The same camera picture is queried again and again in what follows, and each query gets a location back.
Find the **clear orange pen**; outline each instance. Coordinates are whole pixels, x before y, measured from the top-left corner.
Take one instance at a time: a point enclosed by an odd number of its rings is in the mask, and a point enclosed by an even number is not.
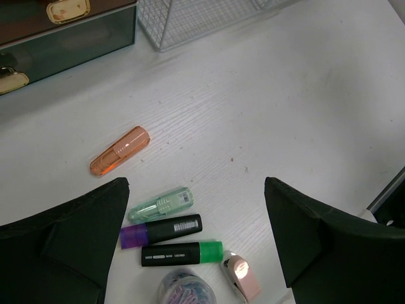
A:
[[[145,148],[151,138],[142,127],[135,127],[109,147],[90,164],[94,175],[102,176],[121,165],[131,156]]]

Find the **mint green highlighter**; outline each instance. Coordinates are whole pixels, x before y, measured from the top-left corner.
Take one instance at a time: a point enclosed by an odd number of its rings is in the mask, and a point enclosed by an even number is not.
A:
[[[184,187],[132,208],[128,219],[133,224],[159,220],[167,215],[182,212],[193,204],[194,197],[190,189]]]

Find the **wire basket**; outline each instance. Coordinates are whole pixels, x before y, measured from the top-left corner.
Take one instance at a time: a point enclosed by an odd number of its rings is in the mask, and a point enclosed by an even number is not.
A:
[[[139,21],[158,51],[297,0],[140,0]]]

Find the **barcode label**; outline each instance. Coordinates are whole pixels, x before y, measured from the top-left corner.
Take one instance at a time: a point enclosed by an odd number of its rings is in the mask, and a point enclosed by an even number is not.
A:
[[[173,226],[174,226],[175,232],[180,232],[180,231],[189,230],[192,228],[198,228],[198,221],[193,220],[192,222],[174,224]]]
[[[189,195],[187,194],[187,192],[179,193],[178,197],[180,198],[180,200],[183,201],[183,204],[188,203],[190,201],[190,198],[189,198]]]

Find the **gold latch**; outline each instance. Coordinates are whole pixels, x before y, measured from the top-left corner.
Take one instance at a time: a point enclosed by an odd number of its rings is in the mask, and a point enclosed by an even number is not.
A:
[[[30,79],[24,73],[10,67],[0,68],[0,95],[26,86],[29,82]]]
[[[57,0],[46,8],[48,18],[55,24],[71,22],[90,13],[89,0]]]

